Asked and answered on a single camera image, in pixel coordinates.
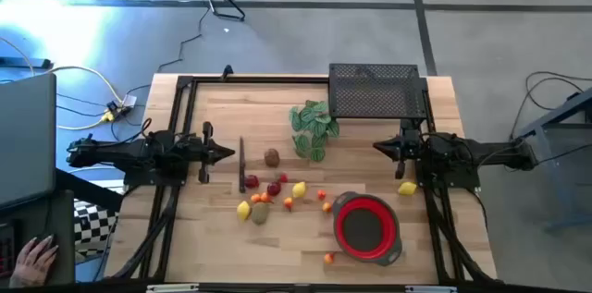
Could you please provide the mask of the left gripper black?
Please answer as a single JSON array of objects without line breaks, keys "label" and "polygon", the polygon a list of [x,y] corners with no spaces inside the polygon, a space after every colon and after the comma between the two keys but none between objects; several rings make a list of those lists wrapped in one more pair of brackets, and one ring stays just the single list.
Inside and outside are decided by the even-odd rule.
[{"label": "left gripper black", "polygon": [[[198,162],[201,163],[199,169],[198,179],[202,184],[208,184],[210,181],[209,171],[207,166],[210,159],[209,143],[213,136],[213,126],[210,122],[203,123],[203,136],[197,137],[195,133],[183,135],[179,139],[179,155],[182,160],[187,163]],[[233,149],[225,147],[212,141],[212,150],[215,151],[212,157],[212,163],[226,159],[235,154]]]}]

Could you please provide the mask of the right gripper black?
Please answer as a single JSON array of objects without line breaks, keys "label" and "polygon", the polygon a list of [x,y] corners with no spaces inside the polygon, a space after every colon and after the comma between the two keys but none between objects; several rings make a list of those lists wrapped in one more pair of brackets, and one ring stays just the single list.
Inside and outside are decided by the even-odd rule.
[{"label": "right gripper black", "polygon": [[397,159],[397,138],[380,140],[373,143],[373,147],[385,154],[391,161],[398,161],[395,178],[403,178],[407,159],[417,159],[422,148],[421,121],[402,119],[398,135],[399,149]]}]

